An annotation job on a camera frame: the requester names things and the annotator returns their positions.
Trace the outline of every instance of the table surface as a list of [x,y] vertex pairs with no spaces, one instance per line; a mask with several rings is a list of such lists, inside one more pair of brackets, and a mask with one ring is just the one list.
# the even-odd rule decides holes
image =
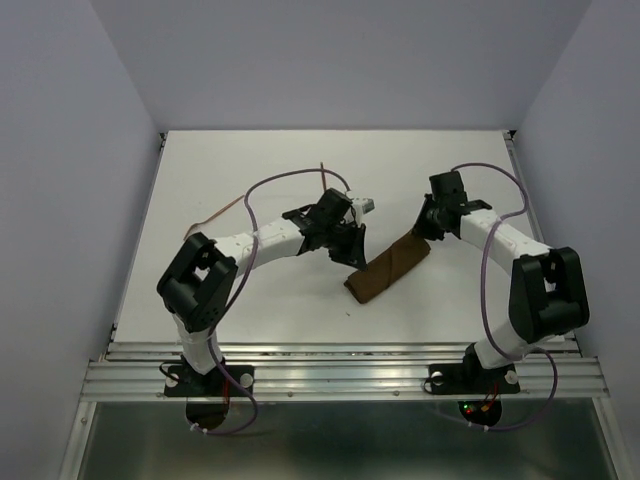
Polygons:
[[[276,173],[319,167],[343,175],[359,196],[375,199],[366,216],[368,260],[413,225],[430,190],[429,176],[465,162],[487,162],[513,172],[501,132],[454,131],[200,131],[170,132],[118,317],[116,342],[174,342],[175,324],[156,284],[194,222]],[[499,213],[520,208],[511,182],[489,169],[462,171],[470,199]],[[328,178],[330,186],[339,183]],[[260,224],[314,203],[320,174],[265,185],[252,195]],[[510,220],[531,235],[526,216]],[[250,230],[242,203],[202,231],[222,237]],[[282,259],[252,273],[218,327],[223,342],[377,343],[472,342],[484,336],[480,317],[481,252],[453,236],[432,242],[431,254],[367,305],[343,286],[352,272],[325,250]],[[504,318],[509,278],[488,272],[488,311]]]

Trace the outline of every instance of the brown cloth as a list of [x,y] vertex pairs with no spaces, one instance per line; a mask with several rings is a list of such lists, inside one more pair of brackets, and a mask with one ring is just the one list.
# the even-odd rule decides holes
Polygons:
[[367,303],[402,278],[430,251],[425,240],[409,232],[369,262],[366,272],[349,275],[344,285],[358,302]]

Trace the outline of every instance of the purple cable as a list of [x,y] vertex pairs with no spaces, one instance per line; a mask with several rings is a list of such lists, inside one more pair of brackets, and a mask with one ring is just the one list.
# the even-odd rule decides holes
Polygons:
[[[485,167],[485,168],[490,168],[492,170],[496,170],[502,173],[503,175],[507,176],[509,179],[511,179],[511,181],[517,185],[518,189],[520,189],[520,194],[522,195],[522,201],[523,201],[522,209],[518,210],[517,212],[511,212],[511,213],[502,215],[500,217],[500,221],[496,222],[491,227],[491,230],[489,230],[489,234],[487,235],[487,241],[485,242],[484,248],[482,250],[482,263],[480,265],[480,311],[482,314],[482,326],[484,327],[485,335],[487,336],[487,339],[489,340],[489,343],[491,344],[491,346],[500,355],[502,355],[504,358],[511,361],[519,361],[519,360],[522,360],[520,357],[515,355],[510,355],[507,352],[505,352],[502,348],[500,348],[500,346],[496,343],[495,339],[493,338],[493,335],[491,334],[491,328],[489,327],[489,316],[487,314],[487,263],[489,261],[489,252],[491,251],[491,244],[493,243],[493,238],[495,237],[496,231],[498,230],[498,228],[500,227],[500,225],[504,220],[521,215],[525,213],[527,210],[529,210],[529,196],[527,195],[527,192],[524,189],[524,186],[522,185],[522,183],[520,183],[520,181],[515,176],[511,175],[509,172],[507,172],[503,168],[497,167],[495,165],[491,165],[489,163],[482,163],[482,162],[463,163],[461,165],[458,165],[457,167],[452,168],[451,171],[460,170],[461,168],[466,168],[466,167]],[[551,402],[553,401],[556,395],[556,391],[558,390],[558,367],[556,366],[556,362],[553,360],[553,357],[551,356],[551,354],[545,349],[540,347],[535,347],[531,351],[544,354],[549,359],[549,363],[551,363],[551,368],[553,370],[553,385],[551,386],[551,392],[549,393],[549,397],[547,398],[547,401],[535,415],[533,415],[528,420],[525,420],[524,422],[520,422],[515,425],[509,425],[507,427],[488,427],[486,428],[486,430],[492,431],[492,432],[511,432],[513,430],[518,430],[520,428],[526,427],[540,420],[540,418],[542,418],[542,416],[547,412],[547,410],[551,406]],[[465,422],[464,420],[450,417],[449,415],[442,414],[440,412],[436,412],[436,413],[440,416],[449,418],[451,420],[467,424],[467,422]],[[485,427],[481,425],[476,425],[473,423],[469,423],[469,425],[473,427],[477,427],[480,430],[485,430]]]
[[[272,177],[265,178],[264,180],[259,181],[254,186],[252,186],[249,190],[247,190],[247,193],[245,193],[245,195],[244,195],[244,206],[247,209],[247,212],[249,213],[249,218],[251,218],[251,228],[252,228],[253,232],[257,232],[258,231],[258,220],[256,219],[256,214],[253,211],[253,208],[251,208],[251,205],[249,204],[249,197],[251,196],[251,194],[253,193],[253,191],[256,188],[264,185],[265,183],[269,183],[269,182],[272,182],[273,180],[278,180],[280,178],[291,177],[293,175],[300,175],[300,174],[303,174],[303,173],[318,173],[318,172],[324,172],[326,174],[333,175],[334,177],[336,177],[338,180],[340,180],[344,184],[345,189],[347,191],[351,190],[351,188],[349,187],[349,184],[347,183],[347,181],[341,175],[339,175],[336,172],[333,172],[331,170],[327,170],[326,168],[305,168],[303,170],[294,170],[294,171],[291,171],[291,172],[280,173],[278,175],[273,175]],[[233,296],[231,297],[231,299],[229,300],[229,303],[227,303],[227,305],[225,307],[225,314],[226,314],[226,312],[229,311],[231,306],[238,299],[238,296],[240,295],[240,293],[244,289],[245,285],[247,284],[247,280],[249,280],[249,275],[251,274],[251,270],[253,269],[253,265],[256,262],[256,257],[258,256],[258,246],[259,246],[258,245],[258,237],[256,237],[254,235],[253,236],[253,245],[251,247],[251,253],[249,254],[249,260],[247,262],[247,268],[244,271],[244,275],[242,276],[242,279],[240,280],[240,284],[238,285],[238,288],[233,293]],[[237,390],[239,390],[245,397],[247,397],[251,401],[251,404],[253,405],[253,415],[244,424],[242,424],[242,425],[240,425],[238,427],[234,427],[234,428],[232,428],[230,430],[222,431],[222,432],[215,431],[215,430],[213,430],[213,431],[209,431],[209,430],[205,431],[204,429],[200,428],[198,425],[193,424],[192,422],[189,422],[189,424],[191,425],[191,427],[193,429],[197,430],[200,433],[206,434],[206,435],[215,435],[215,436],[233,435],[234,433],[241,432],[242,430],[244,430],[245,428],[249,427],[250,425],[253,424],[253,422],[256,421],[256,418],[258,418],[258,402],[256,401],[255,397],[251,394],[251,392],[249,392],[249,390],[247,390],[242,385],[240,385],[240,383],[238,383],[231,376],[231,374],[227,371],[227,369],[224,368],[222,363],[218,360],[218,357],[216,356],[216,354],[215,354],[215,352],[213,350],[213,345],[211,345],[211,336],[213,335],[213,332],[214,332],[215,328],[216,328],[215,326],[212,327],[209,330],[209,333],[207,335],[209,337],[209,339],[207,340],[207,348],[209,349],[209,353],[213,357],[213,361],[216,364],[216,368],[218,370],[220,370],[220,373],[222,373],[224,378],[226,378],[231,385],[233,385]]]

